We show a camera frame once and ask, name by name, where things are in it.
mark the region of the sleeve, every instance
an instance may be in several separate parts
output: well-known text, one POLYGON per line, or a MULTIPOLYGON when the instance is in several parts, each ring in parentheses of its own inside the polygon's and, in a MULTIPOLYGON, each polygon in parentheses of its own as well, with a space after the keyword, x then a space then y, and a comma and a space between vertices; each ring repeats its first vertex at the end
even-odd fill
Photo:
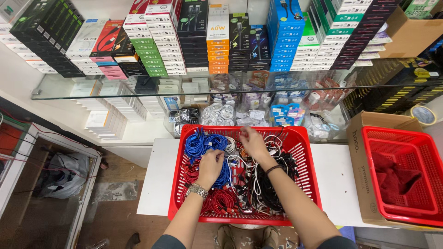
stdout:
POLYGON ((174 236, 164 234, 155 242, 151 249, 186 249, 186 247, 174 236))
POLYGON ((335 236, 324 241, 317 249, 358 249, 358 247, 348 238, 335 236))

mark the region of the shoe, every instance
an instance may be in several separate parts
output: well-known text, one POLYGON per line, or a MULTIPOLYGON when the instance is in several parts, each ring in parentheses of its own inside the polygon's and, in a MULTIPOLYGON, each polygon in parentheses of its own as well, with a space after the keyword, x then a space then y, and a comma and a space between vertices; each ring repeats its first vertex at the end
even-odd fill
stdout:
POLYGON ((217 231, 217 241, 221 249, 236 249, 232 239, 231 227, 222 225, 217 231))
POLYGON ((263 231, 263 243, 262 246, 270 246, 274 249, 278 248, 278 231, 273 226, 268 226, 263 231))

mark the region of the black beaded bracelet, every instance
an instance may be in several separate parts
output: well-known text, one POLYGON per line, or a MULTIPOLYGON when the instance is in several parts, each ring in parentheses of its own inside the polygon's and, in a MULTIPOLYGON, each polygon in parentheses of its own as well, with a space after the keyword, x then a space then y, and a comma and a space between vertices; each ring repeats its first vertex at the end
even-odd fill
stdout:
POLYGON ((268 170, 266 171, 266 175, 268 175, 271 171, 275 170, 276 168, 283 168, 283 167, 282 167, 281 165, 276 165, 276 166, 274 166, 274 167, 268 169, 268 170))

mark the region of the wristwatch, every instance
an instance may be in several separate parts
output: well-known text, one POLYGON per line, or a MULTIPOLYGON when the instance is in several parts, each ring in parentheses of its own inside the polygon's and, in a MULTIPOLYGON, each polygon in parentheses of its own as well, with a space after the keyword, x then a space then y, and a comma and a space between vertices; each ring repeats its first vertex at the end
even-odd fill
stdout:
POLYGON ((203 200, 205 200, 208 196, 208 191, 206 191, 202 186, 196 183, 193 183, 191 186, 189 186, 188 192, 186 192, 186 197, 188 197, 189 193, 191 192, 201 195, 203 197, 203 200))

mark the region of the empty red basket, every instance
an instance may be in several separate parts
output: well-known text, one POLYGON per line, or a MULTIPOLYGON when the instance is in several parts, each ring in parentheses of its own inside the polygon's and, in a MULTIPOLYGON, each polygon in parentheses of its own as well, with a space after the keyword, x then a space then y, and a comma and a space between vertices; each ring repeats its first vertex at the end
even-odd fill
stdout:
POLYGON ((389 220, 443 226, 443 163, 426 133, 365 126, 362 128, 371 179, 380 213, 389 220), (372 152, 392 159, 403 169, 423 172, 423 178, 395 205, 383 203, 372 152))
MULTIPOLYGON (((180 137, 179 151, 177 154, 177 163, 175 165, 174 181, 172 183, 171 200, 169 203, 168 218, 172 220, 179 210, 180 197, 184 195, 184 181, 182 179, 183 170, 181 165, 184 164, 188 157, 184 154, 186 138, 194 134, 196 128, 201 125, 187 124, 183 126, 180 137)), ((235 140, 239 140, 241 134, 240 127, 229 126, 204 126, 203 130, 209 134, 220 134, 223 136, 230 136, 235 140)), ((279 135, 281 128, 278 127, 255 127, 258 131, 266 137, 268 135, 279 135)), ((309 146, 309 139, 307 131, 304 127, 285 127, 279 138, 283 142, 283 149, 290 152, 293 157, 297 159, 298 171, 300 180, 297 181, 299 186, 303 185, 303 191, 314 201, 321 209, 319 188, 317 185, 317 178, 314 171, 314 163, 312 161, 311 148, 309 146)), ((237 224, 254 224, 254 225, 272 225, 272 226, 292 226, 287 217, 282 215, 243 215, 243 214, 216 214, 213 212, 206 212, 201 214, 198 219, 199 222, 218 222, 218 223, 237 223, 237 224)))

